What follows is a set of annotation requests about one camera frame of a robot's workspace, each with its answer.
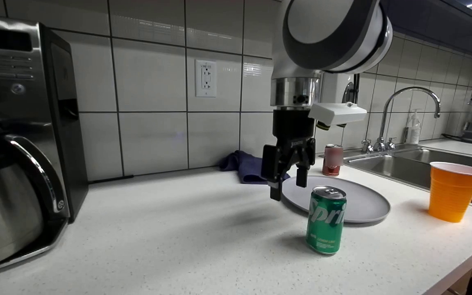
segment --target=blue towel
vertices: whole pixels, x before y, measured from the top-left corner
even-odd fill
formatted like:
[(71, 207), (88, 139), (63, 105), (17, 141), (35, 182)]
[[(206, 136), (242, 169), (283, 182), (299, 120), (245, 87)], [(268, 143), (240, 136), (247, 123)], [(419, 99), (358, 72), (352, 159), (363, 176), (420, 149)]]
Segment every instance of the blue towel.
[(219, 162), (219, 171), (235, 171), (240, 184), (266, 184), (260, 177), (261, 159), (243, 151), (234, 151)]

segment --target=plate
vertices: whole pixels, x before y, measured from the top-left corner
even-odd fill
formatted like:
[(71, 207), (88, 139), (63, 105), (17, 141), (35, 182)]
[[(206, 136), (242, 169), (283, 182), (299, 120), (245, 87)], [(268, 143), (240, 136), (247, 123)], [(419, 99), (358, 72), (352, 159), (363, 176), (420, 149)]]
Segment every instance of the plate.
[(330, 177), (306, 177), (306, 187), (298, 187), (296, 179), (283, 182), (283, 198), (301, 212), (307, 212), (311, 190), (314, 187), (335, 187), (345, 192), (347, 207), (343, 221), (347, 225), (373, 225), (384, 220), (389, 203), (368, 187)]

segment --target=sprite can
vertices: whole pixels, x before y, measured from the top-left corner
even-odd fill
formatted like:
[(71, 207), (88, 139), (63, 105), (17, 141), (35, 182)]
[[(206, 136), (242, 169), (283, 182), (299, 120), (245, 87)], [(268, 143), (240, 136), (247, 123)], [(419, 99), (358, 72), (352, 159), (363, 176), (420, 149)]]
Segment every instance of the sprite can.
[(324, 256), (339, 249), (343, 226), (345, 194), (335, 187), (316, 187), (307, 210), (306, 244)]

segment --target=stainless steel sink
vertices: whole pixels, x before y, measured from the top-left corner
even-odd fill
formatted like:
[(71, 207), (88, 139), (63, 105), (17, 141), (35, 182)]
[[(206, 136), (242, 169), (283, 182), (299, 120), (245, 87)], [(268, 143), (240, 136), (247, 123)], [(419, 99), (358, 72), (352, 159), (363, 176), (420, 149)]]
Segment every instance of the stainless steel sink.
[(432, 151), (420, 146), (411, 146), (406, 149), (394, 149), (375, 154), (360, 154), (343, 159), (345, 166), (401, 180), (420, 189), (429, 189), (429, 162), (458, 162), (472, 166), (472, 158), (448, 154), (442, 151)]

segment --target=plastic cup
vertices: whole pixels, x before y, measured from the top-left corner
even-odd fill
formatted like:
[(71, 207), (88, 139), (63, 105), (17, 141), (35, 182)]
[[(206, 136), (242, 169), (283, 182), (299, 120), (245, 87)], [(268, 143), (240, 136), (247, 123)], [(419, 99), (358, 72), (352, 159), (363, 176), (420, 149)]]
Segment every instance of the plastic cup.
[(429, 215), (458, 223), (472, 200), (472, 167), (430, 162)]

